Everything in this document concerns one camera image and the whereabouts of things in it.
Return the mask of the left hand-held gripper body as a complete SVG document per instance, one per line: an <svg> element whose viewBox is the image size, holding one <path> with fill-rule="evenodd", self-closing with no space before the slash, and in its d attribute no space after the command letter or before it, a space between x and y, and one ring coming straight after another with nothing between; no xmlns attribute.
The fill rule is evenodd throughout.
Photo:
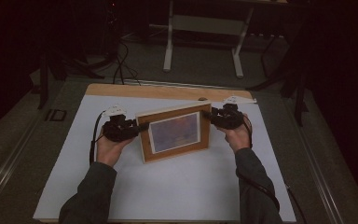
<svg viewBox="0 0 358 224"><path fill-rule="evenodd" d="M135 119L126 119L126 109L113 105L103 112L109 120L103 125L103 135L110 141L122 142L136 137L139 127Z"/></svg>

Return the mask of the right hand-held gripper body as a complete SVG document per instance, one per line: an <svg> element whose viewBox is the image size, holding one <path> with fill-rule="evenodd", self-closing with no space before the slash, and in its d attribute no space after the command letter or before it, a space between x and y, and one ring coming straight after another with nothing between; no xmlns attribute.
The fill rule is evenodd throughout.
<svg viewBox="0 0 358 224"><path fill-rule="evenodd" d="M255 99L232 95L223 101L222 108L212 108L211 123L216 127L234 130L244 125L248 130L252 128L251 121L245 122L239 105L255 103Z"/></svg>

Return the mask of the wooden photo frame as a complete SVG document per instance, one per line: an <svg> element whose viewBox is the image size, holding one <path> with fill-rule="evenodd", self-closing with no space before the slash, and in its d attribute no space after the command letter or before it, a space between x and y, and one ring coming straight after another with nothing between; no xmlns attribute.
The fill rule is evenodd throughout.
<svg viewBox="0 0 358 224"><path fill-rule="evenodd" d="M203 113L211 109L210 101L197 101L137 113L137 123L148 125L140 132L144 163L208 148L211 122Z"/></svg>

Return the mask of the person's right hand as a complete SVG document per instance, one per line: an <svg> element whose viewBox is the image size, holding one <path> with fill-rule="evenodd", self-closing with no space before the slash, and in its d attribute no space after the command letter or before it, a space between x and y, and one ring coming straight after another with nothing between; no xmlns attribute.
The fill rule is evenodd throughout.
<svg viewBox="0 0 358 224"><path fill-rule="evenodd" d="M253 127L246 113L243 114L242 125L233 130L219 128L225 134L225 140L234 153L240 149L250 148L252 144Z"/></svg>

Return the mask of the person's left hand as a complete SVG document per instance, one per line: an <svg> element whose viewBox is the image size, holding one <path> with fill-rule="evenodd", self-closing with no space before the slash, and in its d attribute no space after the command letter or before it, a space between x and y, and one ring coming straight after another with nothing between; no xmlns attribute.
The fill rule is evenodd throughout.
<svg viewBox="0 0 358 224"><path fill-rule="evenodd" d="M113 142L100 133L97 140L96 161L114 167L125 146L132 141L133 138L122 142Z"/></svg>

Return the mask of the black floor socket box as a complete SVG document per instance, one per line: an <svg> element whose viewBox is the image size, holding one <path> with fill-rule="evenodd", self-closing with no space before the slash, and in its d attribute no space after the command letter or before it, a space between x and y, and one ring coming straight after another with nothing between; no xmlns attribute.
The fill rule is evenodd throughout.
<svg viewBox="0 0 358 224"><path fill-rule="evenodd" d="M50 109L45 116L45 121L64 121L67 115L66 110Z"/></svg>

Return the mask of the white table sheet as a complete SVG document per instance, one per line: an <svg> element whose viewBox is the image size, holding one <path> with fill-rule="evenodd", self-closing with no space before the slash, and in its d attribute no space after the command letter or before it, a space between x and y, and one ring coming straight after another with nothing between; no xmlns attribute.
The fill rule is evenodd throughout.
<svg viewBox="0 0 358 224"><path fill-rule="evenodd" d="M86 95L34 212L43 222L58 219L62 205L76 193L89 169L90 141L100 113L120 105L135 113L178 103L171 99ZM123 150L116 165L111 198L112 221L237 221L239 184L233 152L223 133L211 130L209 148L145 163L138 140Z"/></svg>

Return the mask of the black tripod stand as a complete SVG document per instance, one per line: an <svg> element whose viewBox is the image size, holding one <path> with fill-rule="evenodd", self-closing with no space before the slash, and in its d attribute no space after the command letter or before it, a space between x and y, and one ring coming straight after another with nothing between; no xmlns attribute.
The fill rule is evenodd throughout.
<svg viewBox="0 0 358 224"><path fill-rule="evenodd" d="M282 28L282 36L284 40L289 44L291 47L292 44L295 41L296 35L299 31L299 28ZM272 37L272 39L268 42L268 45L264 49L262 55L261 55L261 63L263 71L267 72L267 67L264 62L265 54L269 51L269 48L271 47L272 43L278 38L277 35ZM294 68L292 65L290 65L290 62L292 61L289 59L290 57L290 48L286 51L284 54L280 64L277 66L277 68L273 69L273 71L270 73L268 80L261 82L260 84L257 84L253 87L248 87L246 90L248 91L260 91L265 89L266 87L278 83L280 81L284 80L284 83L282 84L282 88L280 90L280 95L283 98L290 98L293 96L293 94L296 92L296 103L295 103L295 120L296 123L303 127L302 122L302 112L307 111L307 107L304 103L304 95L305 95L305 84L306 84L306 73L303 71Z"/></svg>
<svg viewBox="0 0 358 224"><path fill-rule="evenodd" d="M91 78L102 78L93 72L93 69L102 68L111 63L111 58L107 57L97 63L82 63L63 51L58 49L46 49L39 60L39 84L34 86L34 91L39 94L39 109L42 109L48 101L48 72L58 80L65 80L67 73L65 66L75 68L81 75Z"/></svg>

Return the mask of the white metal desk frame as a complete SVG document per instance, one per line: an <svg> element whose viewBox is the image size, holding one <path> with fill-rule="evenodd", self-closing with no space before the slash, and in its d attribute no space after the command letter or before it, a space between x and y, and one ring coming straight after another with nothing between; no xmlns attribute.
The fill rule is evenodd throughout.
<svg viewBox="0 0 358 224"><path fill-rule="evenodd" d="M173 42L172 35L174 30L190 31L199 33L235 35L239 38L238 44L231 49L231 56L237 78L244 78L241 66L241 48L247 35L251 18L254 14L254 7L247 10L244 21L208 18L200 16L180 15L173 12L174 2L169 1L169 18L168 18L168 37L163 63L163 71L170 72L172 67Z"/></svg>

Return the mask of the metal floor rail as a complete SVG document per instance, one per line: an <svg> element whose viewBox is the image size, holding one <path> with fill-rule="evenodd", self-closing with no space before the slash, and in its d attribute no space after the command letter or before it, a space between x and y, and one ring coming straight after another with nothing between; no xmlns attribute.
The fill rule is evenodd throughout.
<svg viewBox="0 0 358 224"><path fill-rule="evenodd" d="M342 215L338 211L337 204L332 195L331 189L329 188L322 172L321 166L315 157L313 147L310 144L310 140L306 136L306 133L303 128L296 121L294 109L291 107L291 101L284 100L283 102L286 107L286 110L290 114L292 122L296 126L296 132L300 136L300 142L307 155L307 160L309 163L312 178L314 180L320 198L324 204L324 209L329 218L330 224L344 224Z"/></svg>
<svg viewBox="0 0 358 224"><path fill-rule="evenodd" d="M27 146L29 139L34 133L35 128L37 127L38 123L40 122L40 118L35 118L30 121L30 123L25 128L25 131L16 142L16 144L10 150L8 157L3 162L0 167L0 193L2 192L3 188L7 184L7 181L10 179L13 171L16 169L16 166L21 159L23 151Z"/></svg>

